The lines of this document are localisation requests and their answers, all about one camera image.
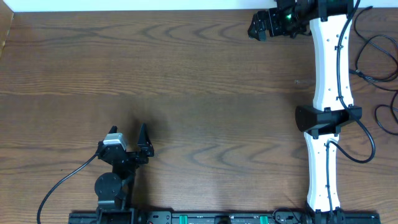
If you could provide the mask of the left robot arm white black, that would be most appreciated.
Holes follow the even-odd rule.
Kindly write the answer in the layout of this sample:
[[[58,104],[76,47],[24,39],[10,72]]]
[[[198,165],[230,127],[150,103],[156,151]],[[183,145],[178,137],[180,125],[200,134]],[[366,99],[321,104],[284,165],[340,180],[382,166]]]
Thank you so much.
[[[132,188],[139,166],[154,156],[154,147],[141,125],[138,151],[127,151],[127,142],[118,128],[113,126],[106,137],[98,143],[98,159],[112,166],[112,171],[99,176],[95,182],[98,196],[97,223],[146,223],[147,215],[131,205]]]

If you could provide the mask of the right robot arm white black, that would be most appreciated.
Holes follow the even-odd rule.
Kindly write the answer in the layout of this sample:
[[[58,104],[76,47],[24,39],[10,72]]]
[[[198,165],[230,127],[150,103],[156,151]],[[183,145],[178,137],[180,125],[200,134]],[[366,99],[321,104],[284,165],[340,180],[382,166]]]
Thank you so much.
[[[248,36],[310,35],[315,49],[315,94],[311,105],[297,106],[295,121],[308,149],[309,190],[305,213],[294,223],[346,223],[336,183],[336,153],[341,129],[358,123],[349,85],[348,48],[354,1],[278,1],[252,17]]]

